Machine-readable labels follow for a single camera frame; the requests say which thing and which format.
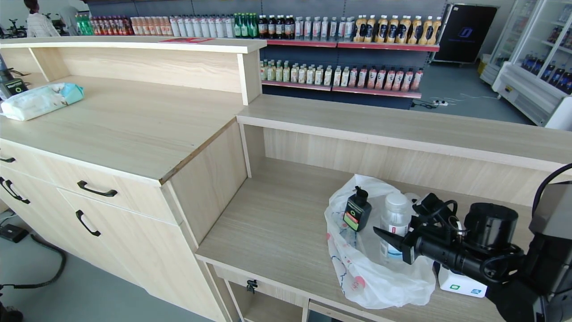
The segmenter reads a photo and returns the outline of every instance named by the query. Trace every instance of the white plastic bag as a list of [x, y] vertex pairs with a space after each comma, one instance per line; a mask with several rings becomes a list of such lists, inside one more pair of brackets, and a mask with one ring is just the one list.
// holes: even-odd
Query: white plastic bag
[[[360, 232], [343, 221], [348, 198], [355, 186], [369, 193], [372, 206], [367, 226]], [[379, 179], [354, 175], [329, 199], [324, 215], [328, 225], [328, 249], [345, 297], [367, 309], [425, 305], [435, 290], [432, 261], [419, 257], [413, 265], [391, 262], [381, 265], [381, 238], [373, 231], [385, 211], [385, 196], [399, 191]]]

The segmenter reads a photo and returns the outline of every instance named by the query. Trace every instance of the refrigerator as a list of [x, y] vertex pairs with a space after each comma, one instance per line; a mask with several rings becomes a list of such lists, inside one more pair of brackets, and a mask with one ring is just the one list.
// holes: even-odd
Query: refrigerator
[[489, 85], [494, 83], [502, 64], [510, 60], [518, 41], [525, 34], [529, 19], [536, 12], [539, 2], [542, 0], [516, 0], [514, 2], [505, 28], [492, 51], [491, 60], [480, 75], [481, 80]]
[[538, 126], [572, 131], [571, 23], [572, 0], [539, 0], [492, 84]]

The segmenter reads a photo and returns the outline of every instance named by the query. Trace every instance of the wall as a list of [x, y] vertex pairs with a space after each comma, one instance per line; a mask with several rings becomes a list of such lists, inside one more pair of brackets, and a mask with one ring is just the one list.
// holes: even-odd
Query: wall
[[[38, 0], [40, 13], [51, 13], [51, 18], [56, 19], [60, 8], [71, 5], [80, 11], [89, 10], [87, 4], [80, 0]], [[0, 0], [0, 23], [6, 29], [12, 26], [8, 19], [17, 19], [17, 26], [27, 27], [26, 19], [29, 11], [23, 0]]]

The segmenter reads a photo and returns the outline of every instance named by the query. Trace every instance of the drawer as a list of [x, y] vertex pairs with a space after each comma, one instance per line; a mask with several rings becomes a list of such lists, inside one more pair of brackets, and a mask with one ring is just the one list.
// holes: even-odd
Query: drawer
[[[230, 270], [220, 268], [217, 266], [214, 267], [214, 270], [216, 274], [223, 280], [227, 280], [229, 282], [233, 282], [235, 284], [244, 286], [244, 288], [246, 288], [246, 286], [248, 285], [247, 284], [248, 281], [256, 280], [255, 278], [244, 276], [242, 274], [235, 273]], [[307, 297], [278, 288], [273, 285], [269, 285], [267, 283], [258, 280], [256, 281], [256, 284], [258, 285], [258, 287], [255, 289], [256, 290], [255, 292], [260, 292], [266, 295], [270, 295], [276, 299], [294, 304], [298, 307], [304, 307], [308, 305]]]
[[160, 187], [93, 169], [86, 162], [71, 163], [49, 155], [38, 159], [59, 187], [178, 225]]
[[7, 167], [23, 174], [51, 182], [45, 167], [30, 148], [0, 139], [0, 167]]

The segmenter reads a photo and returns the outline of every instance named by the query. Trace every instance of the floor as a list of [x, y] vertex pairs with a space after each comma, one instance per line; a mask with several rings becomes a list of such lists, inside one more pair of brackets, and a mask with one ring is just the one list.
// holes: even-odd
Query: floor
[[[8, 212], [0, 214], [4, 219]], [[6, 223], [20, 227], [18, 218]], [[0, 284], [33, 284], [50, 280], [60, 257], [29, 236], [14, 244], [0, 238]], [[148, 295], [142, 288], [68, 255], [55, 283], [39, 289], [1, 291], [4, 306], [14, 306], [25, 322], [209, 322], [210, 320]], [[329, 318], [311, 312], [311, 322]]]
[[490, 85], [480, 80], [476, 65], [431, 64], [421, 82], [422, 100], [445, 100], [450, 105], [435, 109], [416, 106], [415, 111], [478, 117], [533, 125], [524, 114], [505, 99], [496, 99]]

